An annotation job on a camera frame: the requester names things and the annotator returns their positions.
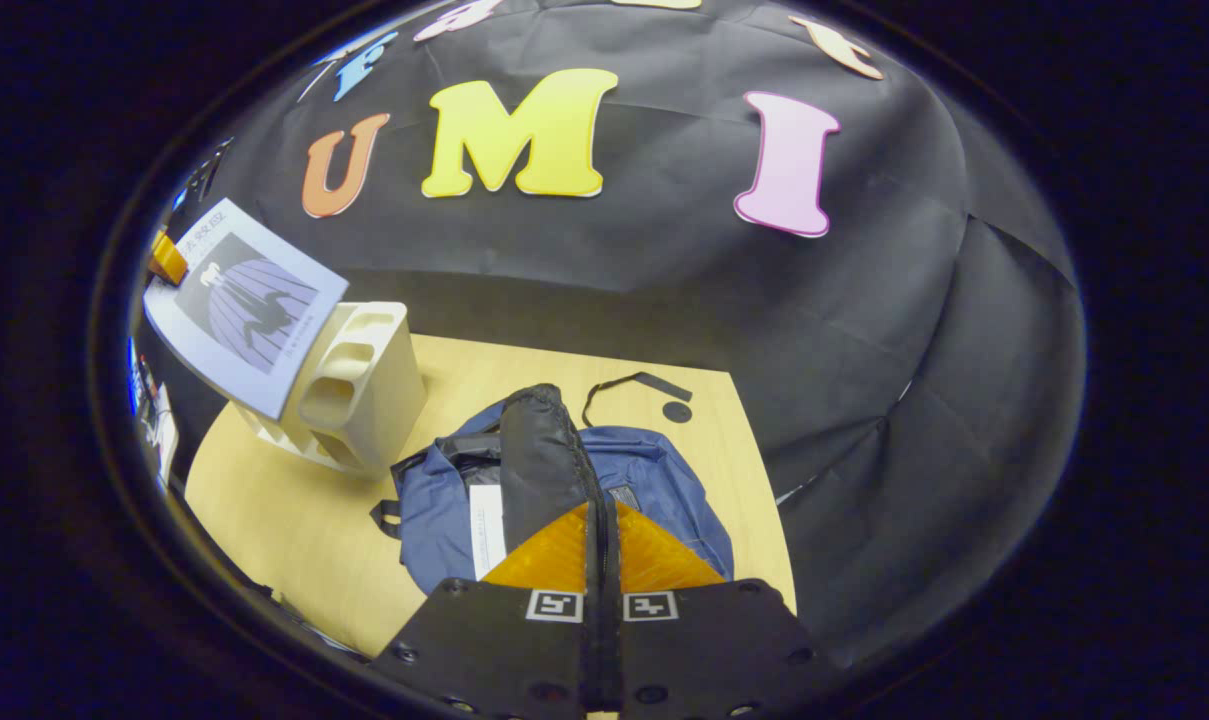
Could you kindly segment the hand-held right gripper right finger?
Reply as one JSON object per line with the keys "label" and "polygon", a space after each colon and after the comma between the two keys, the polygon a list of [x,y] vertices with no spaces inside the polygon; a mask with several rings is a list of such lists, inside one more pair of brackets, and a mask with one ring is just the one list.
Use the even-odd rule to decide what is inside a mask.
{"label": "hand-held right gripper right finger", "polygon": [[840,670],[779,590],[728,582],[640,510],[611,506],[621,718],[822,714]]}

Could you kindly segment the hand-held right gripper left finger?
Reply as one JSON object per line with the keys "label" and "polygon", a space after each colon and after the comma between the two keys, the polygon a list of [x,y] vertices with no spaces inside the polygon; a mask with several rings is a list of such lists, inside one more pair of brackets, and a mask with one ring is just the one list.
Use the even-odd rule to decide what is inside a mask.
{"label": "hand-held right gripper left finger", "polygon": [[585,718],[607,706],[607,498],[591,470],[585,503],[568,511],[569,577],[557,591],[550,561],[522,542],[505,568],[534,577],[464,582],[450,577],[386,644],[372,670],[470,718]]}

